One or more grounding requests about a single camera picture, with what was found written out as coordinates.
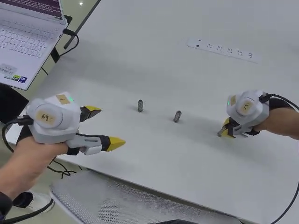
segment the gray mesh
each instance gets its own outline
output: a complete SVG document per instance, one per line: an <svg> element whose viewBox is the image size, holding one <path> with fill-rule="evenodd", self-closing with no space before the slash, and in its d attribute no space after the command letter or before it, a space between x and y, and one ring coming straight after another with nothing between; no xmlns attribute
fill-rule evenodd
<svg viewBox="0 0 299 224"><path fill-rule="evenodd" d="M51 192L85 224L148 224L173 219L240 224L235 218L183 205L92 171L57 181Z"/></svg>

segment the metal spring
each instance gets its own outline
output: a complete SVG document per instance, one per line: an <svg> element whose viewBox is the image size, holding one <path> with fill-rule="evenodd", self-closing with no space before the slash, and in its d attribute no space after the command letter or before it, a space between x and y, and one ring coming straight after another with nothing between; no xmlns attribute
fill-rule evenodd
<svg viewBox="0 0 299 224"><path fill-rule="evenodd" d="M181 112L181 111L177 111L177 112L176 112L176 115L174 116L173 121L174 121L175 123L178 123L178 120L180 119L181 115L182 115L182 112Z"/></svg>
<svg viewBox="0 0 299 224"><path fill-rule="evenodd" d="M138 110L138 112L143 111L143 101L141 99L138 101L137 110Z"/></svg>

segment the power outlet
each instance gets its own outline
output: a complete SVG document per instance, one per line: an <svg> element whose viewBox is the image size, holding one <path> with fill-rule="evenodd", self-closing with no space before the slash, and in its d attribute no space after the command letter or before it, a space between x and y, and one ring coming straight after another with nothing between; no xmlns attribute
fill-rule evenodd
<svg viewBox="0 0 299 224"><path fill-rule="evenodd" d="M213 44L208 41L203 41L202 39L190 38L187 43L187 46L191 48L214 52L220 55L226 55L229 57L238 58L249 62L258 63L259 61L257 55L252 52L248 52L240 49L234 49L230 47L223 47L220 44Z"/></svg>

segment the laptop keyboard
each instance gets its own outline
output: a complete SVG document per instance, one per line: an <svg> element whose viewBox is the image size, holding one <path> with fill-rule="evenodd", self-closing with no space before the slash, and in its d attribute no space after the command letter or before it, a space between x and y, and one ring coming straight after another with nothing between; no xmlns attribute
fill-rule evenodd
<svg viewBox="0 0 299 224"><path fill-rule="evenodd" d="M39 28L20 21L0 19L0 49L6 48L26 55L41 57L58 29Z"/></svg>

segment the black wire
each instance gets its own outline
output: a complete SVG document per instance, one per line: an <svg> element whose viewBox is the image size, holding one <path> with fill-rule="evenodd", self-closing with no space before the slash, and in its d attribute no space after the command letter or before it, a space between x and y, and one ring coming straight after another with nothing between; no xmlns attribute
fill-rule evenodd
<svg viewBox="0 0 299 224"><path fill-rule="evenodd" d="M13 224L13 223L18 223L18 222L24 221L26 219L32 218L32 217L37 216L38 214L42 213L43 211L45 211L53 203L54 203L54 200L51 199L50 202L46 206L44 206L43 208L41 208L37 211L31 212L29 214L23 215L23 216L18 216L18 217L15 217L15 218L10 218L10 219L4 220L3 223L4 224Z"/></svg>
<svg viewBox="0 0 299 224"><path fill-rule="evenodd" d="M75 45L74 47L72 47L71 49L69 49L68 51L66 51L66 52L64 52L63 54L61 54L60 56L63 56L63 55L65 55L65 54L69 53L70 51L74 50L74 49L79 45L79 37L78 37L78 35L76 34L75 37L77 38L77 43L76 43L76 45Z"/></svg>
<svg viewBox="0 0 299 224"><path fill-rule="evenodd" d="M286 102L288 102L289 104L291 104L292 106L294 106L298 111L299 111L299 106L297 106L296 104L294 104L292 101L288 100L287 98L284 98L280 95L277 95L277 94L269 94L270 97L277 97L277 98L280 98Z"/></svg>
<svg viewBox="0 0 299 224"><path fill-rule="evenodd" d="M47 74L47 76L49 75L47 72L46 72L46 70L45 69L43 69L43 67L42 67L42 70Z"/></svg>
<svg viewBox="0 0 299 224"><path fill-rule="evenodd" d="M69 173L69 170L68 170L63 164L61 164L60 162L57 162L56 160L53 160L53 162L55 162L55 163L59 164L60 166L62 166L62 167L64 168L65 172L68 172L68 174L71 175L71 174Z"/></svg>
<svg viewBox="0 0 299 224"><path fill-rule="evenodd" d="M283 216L285 216L285 214L288 212L288 210L291 208L291 206L294 204L295 200L296 200L296 197L298 195L298 192L299 192L299 182L298 182L298 185L297 185L297 190L296 190L296 193L294 194L294 197L293 199L291 200L291 203L289 204L289 206L285 209L285 211L272 223L270 224L275 224L277 223Z"/></svg>
<svg viewBox="0 0 299 224"><path fill-rule="evenodd" d="M77 172L72 171L72 170L66 170L66 171L62 172L62 174L61 174L61 179L64 178L64 175L66 175L66 176L71 176L70 173L74 173L74 174L76 174Z"/></svg>
<svg viewBox="0 0 299 224"><path fill-rule="evenodd" d="M10 126L11 124L17 124L19 121L17 119L15 120L12 120L12 121L9 121L7 122L3 127L2 127L2 139L3 139L3 142L4 144L6 145L6 147L13 153L14 150L13 148L11 148L11 146L9 145L7 139L6 139L6 129L8 128L8 126Z"/></svg>

